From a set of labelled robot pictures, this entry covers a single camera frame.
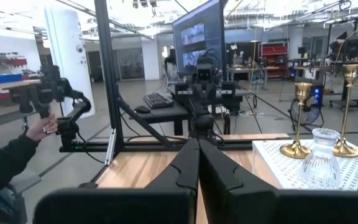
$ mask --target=white pillar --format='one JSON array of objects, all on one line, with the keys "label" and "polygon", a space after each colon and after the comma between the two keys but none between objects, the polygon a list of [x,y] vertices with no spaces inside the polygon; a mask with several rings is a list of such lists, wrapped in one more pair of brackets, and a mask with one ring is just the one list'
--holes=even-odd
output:
[{"label": "white pillar", "polygon": [[[90,100],[92,109],[82,118],[94,115],[92,87],[78,15],[66,6],[53,2],[45,7],[44,15],[53,64],[59,66],[61,77],[67,78],[74,90],[83,92]],[[62,105],[64,116],[72,111],[72,102],[65,99]]]},{"label": "white pillar", "polygon": [[288,48],[288,59],[300,58],[301,55],[298,54],[298,47],[302,47],[303,28],[302,27],[291,28],[288,31],[288,38],[290,39],[289,48]]},{"label": "white pillar", "polygon": [[142,37],[143,66],[145,80],[160,79],[159,49],[157,38],[149,40]]}]

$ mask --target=keyboard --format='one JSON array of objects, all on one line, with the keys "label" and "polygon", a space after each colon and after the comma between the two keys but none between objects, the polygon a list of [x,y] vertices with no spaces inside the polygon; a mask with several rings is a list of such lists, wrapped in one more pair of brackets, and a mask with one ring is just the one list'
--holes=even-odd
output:
[{"label": "keyboard", "polygon": [[150,109],[168,108],[173,106],[173,101],[161,93],[152,93],[143,96],[143,100],[147,103]]}]

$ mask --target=person's hand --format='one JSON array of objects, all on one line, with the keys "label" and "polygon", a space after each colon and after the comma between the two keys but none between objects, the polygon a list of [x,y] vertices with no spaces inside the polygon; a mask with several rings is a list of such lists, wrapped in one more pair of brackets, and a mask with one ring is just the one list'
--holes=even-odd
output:
[{"label": "person's hand", "polygon": [[33,141],[41,141],[49,134],[57,132],[58,124],[55,115],[51,113],[49,117],[40,119],[27,130],[25,134],[29,139]]}]

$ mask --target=ceiling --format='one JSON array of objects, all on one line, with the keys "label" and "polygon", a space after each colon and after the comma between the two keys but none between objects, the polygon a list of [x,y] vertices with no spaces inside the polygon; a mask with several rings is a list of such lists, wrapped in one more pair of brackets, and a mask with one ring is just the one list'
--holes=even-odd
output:
[{"label": "ceiling", "polygon": [[[171,23],[186,11],[198,7],[207,0],[147,0],[142,7],[138,0],[107,0],[113,36],[155,35],[171,32]],[[358,1],[346,1],[338,5],[333,0],[226,0],[224,8],[225,28],[250,29],[276,26],[321,26],[335,20],[358,16]],[[0,26],[34,27],[40,32],[45,27],[44,7],[39,0],[0,0]],[[94,18],[94,1],[57,0],[57,4],[74,7],[78,11],[85,39],[98,39]]]}]

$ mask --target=black sleeve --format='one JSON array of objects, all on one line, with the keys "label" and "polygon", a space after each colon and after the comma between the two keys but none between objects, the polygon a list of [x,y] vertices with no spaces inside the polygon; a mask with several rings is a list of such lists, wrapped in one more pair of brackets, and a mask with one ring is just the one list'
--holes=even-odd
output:
[{"label": "black sleeve", "polygon": [[0,149],[0,190],[7,186],[12,178],[23,172],[38,143],[26,135],[12,140]]}]

